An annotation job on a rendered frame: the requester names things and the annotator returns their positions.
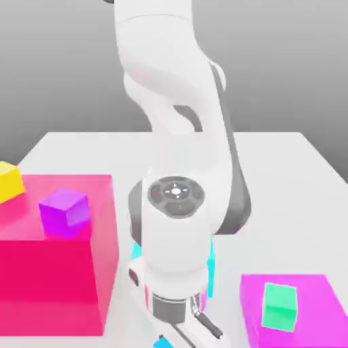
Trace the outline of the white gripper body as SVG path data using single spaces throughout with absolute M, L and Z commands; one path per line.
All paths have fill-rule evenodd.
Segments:
M 162 334 L 173 348 L 232 348 L 229 336 L 204 313 L 161 318 L 149 315 L 157 334 Z

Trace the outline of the small cyan cube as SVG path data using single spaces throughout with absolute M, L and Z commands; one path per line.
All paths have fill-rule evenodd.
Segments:
M 174 347 L 163 335 L 160 335 L 158 339 L 154 342 L 153 348 L 174 348 Z

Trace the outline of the large cyan box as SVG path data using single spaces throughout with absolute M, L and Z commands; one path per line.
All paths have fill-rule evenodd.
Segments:
M 138 258 L 142 255 L 141 246 L 137 242 L 133 242 L 133 250 L 132 254 L 130 256 L 131 260 L 134 260 L 135 258 Z M 208 288 L 207 288 L 207 297 L 212 298 L 213 297 L 213 287 L 214 287 L 214 278 L 215 278 L 215 254 L 214 254 L 214 248 L 213 248 L 213 239 L 211 239 L 211 249 L 209 258 L 207 260 L 207 266 L 209 271 L 209 282 L 208 282 Z

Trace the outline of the small purple cube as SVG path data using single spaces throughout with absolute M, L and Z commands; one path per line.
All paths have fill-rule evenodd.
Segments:
M 88 196 L 76 190 L 59 188 L 38 206 L 46 234 L 72 238 L 91 221 Z

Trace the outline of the small green cube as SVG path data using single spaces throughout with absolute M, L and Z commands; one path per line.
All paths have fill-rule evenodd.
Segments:
M 296 287 L 265 283 L 262 299 L 262 327 L 293 332 L 298 317 Z

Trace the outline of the large magenta box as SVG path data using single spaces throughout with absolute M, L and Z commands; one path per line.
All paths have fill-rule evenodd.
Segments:
M 293 332 L 262 327 L 265 283 L 297 288 Z M 348 316 L 325 275 L 245 274 L 239 293 L 251 348 L 348 348 Z

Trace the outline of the large pink box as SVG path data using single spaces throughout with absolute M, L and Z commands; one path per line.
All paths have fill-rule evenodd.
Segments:
M 0 204 L 0 336 L 100 336 L 118 267 L 110 175 L 24 175 Z M 46 234 L 39 204 L 59 188 L 88 197 L 91 222 L 72 238 Z

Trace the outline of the small yellow cube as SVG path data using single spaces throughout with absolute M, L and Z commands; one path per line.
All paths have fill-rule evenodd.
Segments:
M 0 161 L 0 204 L 25 192 L 20 170 L 17 166 Z

